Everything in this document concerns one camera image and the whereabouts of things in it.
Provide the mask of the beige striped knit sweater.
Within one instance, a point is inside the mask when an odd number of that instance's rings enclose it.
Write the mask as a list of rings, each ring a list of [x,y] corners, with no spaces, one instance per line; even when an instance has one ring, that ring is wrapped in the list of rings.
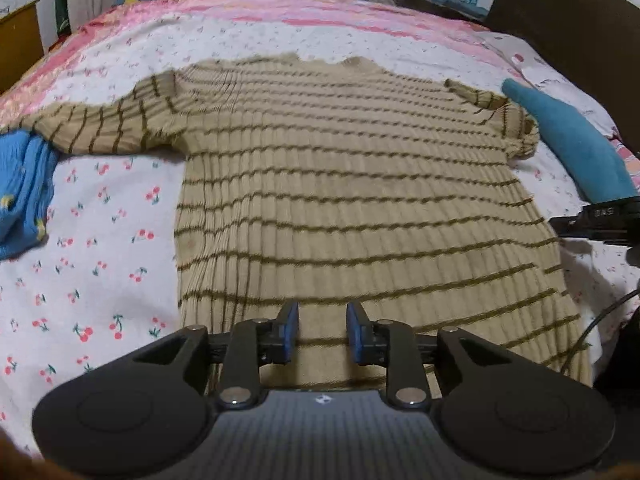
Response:
[[[298,301],[297,356],[271,385],[380,383],[347,361],[353,299],[592,378],[558,238],[510,168],[539,141],[514,99],[287,54],[168,70],[114,103],[52,104],[18,124],[67,154],[183,154],[180,322],[223,332]]]

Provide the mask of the teal knit garment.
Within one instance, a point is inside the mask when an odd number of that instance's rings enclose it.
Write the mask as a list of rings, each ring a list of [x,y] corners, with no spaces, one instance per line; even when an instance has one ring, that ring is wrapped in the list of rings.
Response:
[[[623,159],[574,106],[506,79],[502,92],[536,120],[544,144],[590,203],[638,195]]]

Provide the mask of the white floral pillow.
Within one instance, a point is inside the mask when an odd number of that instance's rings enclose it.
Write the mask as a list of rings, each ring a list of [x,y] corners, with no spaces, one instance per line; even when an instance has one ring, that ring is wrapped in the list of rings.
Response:
[[[576,87],[553,68],[525,40],[503,32],[477,32],[486,48],[508,61],[531,86],[576,110],[608,139],[618,157],[624,162],[634,186],[639,188],[639,159],[622,142],[614,119],[592,96]]]

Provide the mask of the dark wooden headboard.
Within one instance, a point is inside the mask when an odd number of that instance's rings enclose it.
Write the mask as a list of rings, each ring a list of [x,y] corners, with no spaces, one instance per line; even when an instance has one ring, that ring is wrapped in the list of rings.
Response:
[[[639,9],[626,0],[494,0],[485,26],[527,41],[639,151]]]

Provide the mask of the blue knit garment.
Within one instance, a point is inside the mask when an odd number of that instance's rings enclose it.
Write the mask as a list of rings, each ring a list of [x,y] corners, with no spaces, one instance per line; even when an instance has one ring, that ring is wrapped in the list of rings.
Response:
[[[58,151],[18,129],[1,136],[1,259],[21,255],[47,235]]]

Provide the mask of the wooden desk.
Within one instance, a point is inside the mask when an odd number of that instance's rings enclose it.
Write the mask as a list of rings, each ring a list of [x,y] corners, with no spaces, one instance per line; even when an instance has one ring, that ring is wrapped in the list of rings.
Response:
[[[37,3],[27,3],[0,21],[1,92],[8,91],[43,57]]]

